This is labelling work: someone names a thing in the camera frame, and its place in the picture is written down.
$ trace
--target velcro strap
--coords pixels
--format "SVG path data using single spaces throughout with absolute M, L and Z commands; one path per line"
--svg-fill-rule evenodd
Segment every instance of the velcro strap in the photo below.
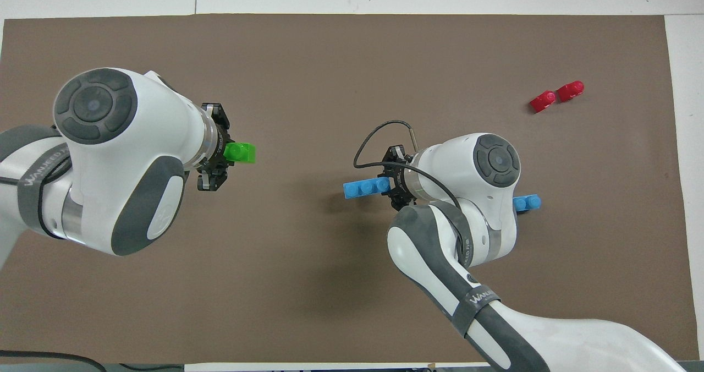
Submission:
M 465 337 L 477 313 L 487 304 L 496 300 L 501 300 L 501 298 L 486 285 L 474 287 L 457 305 L 457 309 L 452 314 L 452 325 L 460 332 L 460 335 Z
M 42 192 L 46 177 L 68 158 L 68 146 L 66 144 L 58 144 L 43 153 L 27 169 L 17 183 L 17 204 L 22 220 L 35 232 L 43 232 L 57 239 L 60 239 L 60 237 L 56 237 L 56 235 L 51 233 L 43 223 Z

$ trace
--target cable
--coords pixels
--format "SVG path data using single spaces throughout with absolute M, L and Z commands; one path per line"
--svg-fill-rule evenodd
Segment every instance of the cable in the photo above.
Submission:
M 131 370 L 162 370 L 162 369 L 171 369 L 171 368 L 181 369 L 183 367 L 182 365 L 176 365 L 176 364 L 159 365 L 159 366 L 152 366 L 152 367 L 148 367 L 148 368 L 138 368 L 136 366 L 131 366 L 131 365 L 127 365 L 127 364 L 120 364 L 120 365 L 127 368 L 127 369 L 131 369 Z
M 405 168 L 405 169 L 410 169 L 411 171 L 415 171 L 415 172 L 417 172 L 418 174 L 421 174 L 421 176 L 426 177 L 427 179 L 429 179 L 430 181 L 432 181 L 433 184 L 437 185 L 440 189 L 442 189 L 443 192 L 445 192 L 448 196 L 450 196 L 450 200 L 452 200 L 453 204 L 455 204 L 455 207 L 457 207 L 458 209 L 462 210 L 462 207 L 460 207 L 460 202 L 457 200 L 457 198 L 455 197 L 455 195 L 452 194 L 452 192 L 450 192 L 450 189 L 448 189 L 445 185 L 443 185 L 442 182 L 438 181 L 437 178 L 431 176 L 430 174 L 428 174 L 427 172 L 423 171 L 422 169 L 419 169 L 419 168 L 417 168 L 417 167 L 413 167 L 413 166 L 411 166 L 410 164 L 397 163 L 397 162 L 392 162 L 392 161 L 387 161 L 387 162 L 381 162 L 381 161 L 380 161 L 380 162 L 365 163 L 365 164 L 358 164 L 358 163 L 357 163 L 357 160 L 359 159 L 359 156 L 362 154 L 362 150 L 364 150 L 364 147 L 367 146 L 367 142 L 369 142 L 369 140 L 372 138 L 372 136 L 373 136 L 377 131 L 379 131 L 380 129 L 382 129 L 382 127 L 388 126 L 389 124 L 394 124 L 394 123 L 403 124 L 404 126 L 406 126 L 406 127 L 408 128 L 408 132 L 410 133 L 411 140 L 413 141 L 413 148 L 415 149 L 416 152 L 418 152 L 418 150 L 417 150 L 417 145 L 415 144 L 415 134 L 414 134 L 414 132 L 413 132 L 413 127 L 411 127 L 410 124 L 408 124 L 408 123 L 405 122 L 405 121 L 398 121 L 397 119 L 395 119 L 394 121 L 386 121 L 386 122 L 383 122 L 382 124 L 379 124 L 375 129 L 372 130 L 372 132 L 369 133 L 369 135 L 367 136 L 367 138 L 365 138 L 364 141 L 362 141 L 362 144 L 359 146 L 359 149 L 357 149 L 357 154 L 355 154 L 354 160 L 352 161 L 353 166 L 354 166 L 355 168 L 377 167 L 377 166 L 382 166 L 382 167 L 385 167 L 385 166 L 396 166 L 396 167 L 403 167 L 403 168 Z
M 15 350 L 0 350 L 0 357 L 21 357 L 21 358 L 55 358 L 55 359 L 67 359 L 70 361 L 85 362 L 86 364 L 93 365 L 100 372 L 108 372 L 103 365 L 99 362 L 92 360 L 90 358 L 76 356 L 73 354 L 66 353 L 53 353 L 53 352 L 21 352 Z
M 43 181 L 45 184 L 50 184 L 51 182 L 56 181 L 56 179 L 60 179 L 63 174 L 66 174 L 66 172 L 69 171 L 73 167 L 73 163 L 71 162 L 70 156 L 67 158 L 63 159 L 61 163 L 59 163 L 47 176 L 46 179 Z
M 8 178 L 8 177 L 0 177 L 0 184 L 17 186 L 17 184 L 18 184 L 19 182 L 20 182 L 19 179 Z

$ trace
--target brown table surface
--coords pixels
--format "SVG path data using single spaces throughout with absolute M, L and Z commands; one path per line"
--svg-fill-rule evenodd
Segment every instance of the brown table surface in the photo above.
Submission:
M 257 163 L 186 184 L 173 227 L 129 257 L 27 232 L 0 272 L 0 347 L 102 362 L 472 362 L 481 357 L 387 252 L 395 211 L 345 200 L 386 119 L 421 146 L 494 132 L 515 146 L 514 251 L 473 269 L 509 307 L 614 320 L 698 359 L 662 16 L 225 14 L 5 23 L 0 130 L 51 124 L 64 82 L 154 69 L 221 102 Z M 578 98 L 528 102 L 574 80 Z M 405 143 L 372 139 L 362 161 Z

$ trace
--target red lego brick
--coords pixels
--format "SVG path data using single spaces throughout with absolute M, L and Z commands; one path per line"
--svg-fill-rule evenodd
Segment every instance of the red lego brick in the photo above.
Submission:
M 555 99 L 555 93 L 550 90 L 546 90 L 543 94 L 533 99 L 530 104 L 533 106 L 533 109 L 535 109 L 535 113 L 538 113 L 543 111 L 543 109 L 548 108 L 550 104 L 555 102 Z
M 558 89 L 558 96 L 560 96 L 561 102 L 570 101 L 582 93 L 584 93 L 584 83 L 580 81 L 573 81 Z

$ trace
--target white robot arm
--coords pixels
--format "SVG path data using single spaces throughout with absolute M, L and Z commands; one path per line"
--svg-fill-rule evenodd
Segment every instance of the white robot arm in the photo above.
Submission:
M 364 166 L 384 166 L 382 175 L 394 180 L 394 189 L 385 194 L 400 210 L 387 235 L 395 265 L 496 370 L 684 370 L 630 327 L 521 314 L 469 274 L 468 267 L 505 256 L 515 244 L 512 199 L 521 167 L 505 139 L 470 134 L 414 156 L 392 146 L 382 163 L 359 166 L 355 158 L 355 167 Z M 429 177 L 447 187 L 455 205 Z M 416 199 L 429 204 L 415 205 Z
M 0 133 L 0 267 L 26 229 L 124 256 L 160 237 L 176 216 L 189 171 L 214 191 L 236 143 L 218 103 L 201 108 L 158 74 L 99 68 L 58 93 L 54 127 Z

